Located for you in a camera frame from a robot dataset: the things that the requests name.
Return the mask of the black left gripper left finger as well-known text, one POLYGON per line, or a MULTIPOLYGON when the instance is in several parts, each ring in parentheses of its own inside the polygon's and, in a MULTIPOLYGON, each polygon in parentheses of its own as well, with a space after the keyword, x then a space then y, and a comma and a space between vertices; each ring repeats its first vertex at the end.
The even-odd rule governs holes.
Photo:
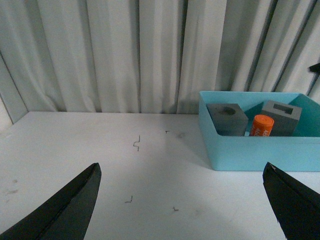
POLYGON ((2 240, 83 240, 102 172, 93 163, 32 213, 0 235, 2 240))

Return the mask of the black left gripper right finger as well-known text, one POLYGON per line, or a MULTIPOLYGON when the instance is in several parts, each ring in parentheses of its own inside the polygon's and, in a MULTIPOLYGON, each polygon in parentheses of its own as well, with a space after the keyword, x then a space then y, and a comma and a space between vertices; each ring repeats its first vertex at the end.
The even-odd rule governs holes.
POLYGON ((288 240, 320 238, 320 194, 268 162, 263 186, 288 240))

